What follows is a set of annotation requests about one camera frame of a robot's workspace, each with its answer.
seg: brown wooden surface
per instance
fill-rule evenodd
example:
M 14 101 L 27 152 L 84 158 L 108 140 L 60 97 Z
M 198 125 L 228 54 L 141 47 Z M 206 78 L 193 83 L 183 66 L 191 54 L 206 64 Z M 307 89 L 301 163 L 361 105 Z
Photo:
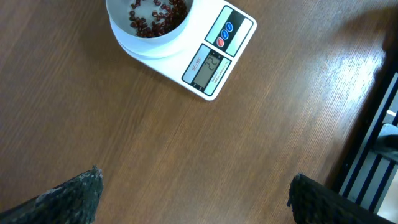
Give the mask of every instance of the brown wooden surface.
M 104 0 L 0 0 L 0 211 L 97 164 L 97 223 L 293 223 L 382 65 L 396 0 L 230 1 L 258 29 L 205 102 L 117 45 Z

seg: scale platform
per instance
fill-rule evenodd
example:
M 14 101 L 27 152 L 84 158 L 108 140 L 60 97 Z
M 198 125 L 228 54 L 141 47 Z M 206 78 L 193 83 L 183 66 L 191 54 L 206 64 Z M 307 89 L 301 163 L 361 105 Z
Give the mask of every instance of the scale platform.
M 238 62 L 257 22 L 224 0 L 197 0 L 187 26 L 166 44 L 131 41 L 112 20 L 111 27 L 130 56 L 211 101 Z

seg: blue button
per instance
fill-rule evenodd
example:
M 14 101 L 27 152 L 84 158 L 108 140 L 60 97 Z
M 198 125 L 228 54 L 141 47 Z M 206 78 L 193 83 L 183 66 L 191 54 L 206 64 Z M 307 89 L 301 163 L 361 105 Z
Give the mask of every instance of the blue button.
M 226 27 L 226 30 L 227 30 L 228 32 L 232 32 L 232 31 L 234 30 L 234 26 L 233 26 L 232 23 L 230 23 L 230 22 L 227 22 L 227 23 L 225 24 L 225 27 Z
M 229 37 L 229 34 L 226 30 L 221 31 L 221 36 L 224 40 L 227 40 Z

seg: scale label sticker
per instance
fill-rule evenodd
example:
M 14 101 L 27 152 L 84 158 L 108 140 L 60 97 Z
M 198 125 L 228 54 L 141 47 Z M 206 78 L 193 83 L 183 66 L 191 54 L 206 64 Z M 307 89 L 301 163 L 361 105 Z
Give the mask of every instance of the scale label sticker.
M 240 12 L 225 6 L 205 40 L 235 57 L 253 24 L 252 20 Z M 219 38 L 224 40 L 224 44 L 220 44 Z
M 217 71 L 214 73 L 213 77 L 211 78 L 209 84 L 206 87 L 205 93 L 206 95 L 211 96 L 214 91 L 216 90 L 218 84 L 220 83 L 221 79 L 223 78 L 226 70 L 228 69 L 231 61 L 227 58 L 224 58 L 223 61 L 220 63 Z
M 197 54 L 194 56 L 191 64 L 189 65 L 184 76 L 182 77 L 182 80 L 187 83 L 191 83 L 193 81 L 195 75 L 198 73 L 199 68 L 203 65 L 203 62 L 205 62 L 205 59 L 207 58 L 209 52 L 210 48 L 206 47 L 205 45 L 202 45 L 199 48 Z

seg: red button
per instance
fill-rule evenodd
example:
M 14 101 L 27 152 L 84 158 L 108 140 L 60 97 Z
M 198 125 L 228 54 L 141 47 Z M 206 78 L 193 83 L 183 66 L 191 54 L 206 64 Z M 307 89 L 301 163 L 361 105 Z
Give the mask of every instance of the red button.
M 221 37 L 217 38 L 217 45 L 219 47 L 224 47 L 224 40 Z

